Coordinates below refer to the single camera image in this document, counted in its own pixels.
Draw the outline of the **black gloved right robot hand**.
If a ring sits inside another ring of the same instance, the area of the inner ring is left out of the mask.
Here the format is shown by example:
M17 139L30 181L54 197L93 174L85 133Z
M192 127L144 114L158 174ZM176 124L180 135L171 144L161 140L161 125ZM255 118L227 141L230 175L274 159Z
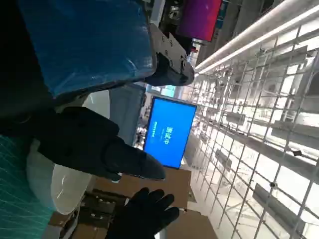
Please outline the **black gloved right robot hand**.
M115 214L108 239L154 239L155 235L174 222L180 210L173 207L174 195L162 189L142 188Z

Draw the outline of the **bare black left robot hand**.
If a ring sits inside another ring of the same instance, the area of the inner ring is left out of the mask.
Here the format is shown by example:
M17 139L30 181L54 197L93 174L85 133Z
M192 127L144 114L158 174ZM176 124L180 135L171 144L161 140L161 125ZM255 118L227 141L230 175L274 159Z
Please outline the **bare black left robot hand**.
M37 139L55 164L114 181L165 179L164 167L127 145L116 123L72 102L138 81L193 80L185 50L149 22L141 0L0 3L0 132Z

